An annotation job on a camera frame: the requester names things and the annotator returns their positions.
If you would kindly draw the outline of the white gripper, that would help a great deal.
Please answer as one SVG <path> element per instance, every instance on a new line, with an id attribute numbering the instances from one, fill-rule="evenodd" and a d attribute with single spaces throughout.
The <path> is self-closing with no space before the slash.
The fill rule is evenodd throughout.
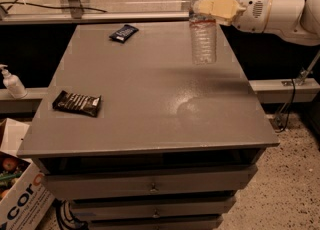
<path id="1" fill-rule="evenodd" d="M 262 33 L 266 27 L 272 0 L 200 0 L 194 3 L 196 14 L 211 16 L 218 24 L 231 24 L 242 32 Z"/>

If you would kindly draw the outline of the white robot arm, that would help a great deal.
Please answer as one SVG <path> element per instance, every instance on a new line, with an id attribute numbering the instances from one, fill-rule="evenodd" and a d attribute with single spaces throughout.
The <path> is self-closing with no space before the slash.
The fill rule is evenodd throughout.
<path id="1" fill-rule="evenodd" d="M 200 0 L 194 12 L 247 33 L 268 33 L 298 45 L 320 44 L 320 0 Z"/>

